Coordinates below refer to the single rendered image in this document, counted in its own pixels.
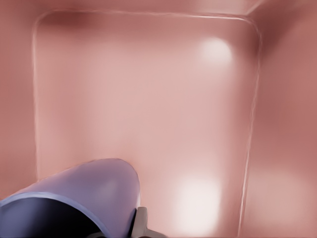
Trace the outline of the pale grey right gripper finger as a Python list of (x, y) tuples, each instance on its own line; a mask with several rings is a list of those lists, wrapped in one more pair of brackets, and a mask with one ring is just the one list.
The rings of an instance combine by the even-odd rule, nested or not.
[(167, 238), (166, 235), (148, 228), (148, 210), (146, 207), (138, 207), (131, 232), (131, 238)]

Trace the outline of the lavender blue cup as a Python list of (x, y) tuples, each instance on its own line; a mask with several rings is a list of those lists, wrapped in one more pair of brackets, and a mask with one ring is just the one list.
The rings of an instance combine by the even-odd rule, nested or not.
[(121, 159), (94, 160), (0, 201), (0, 238), (129, 238), (140, 182)]

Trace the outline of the pink plastic box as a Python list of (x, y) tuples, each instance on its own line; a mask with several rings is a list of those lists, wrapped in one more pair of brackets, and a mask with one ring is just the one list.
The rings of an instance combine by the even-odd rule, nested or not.
[(0, 0), (0, 199), (103, 158), (170, 237), (317, 238), (317, 0)]

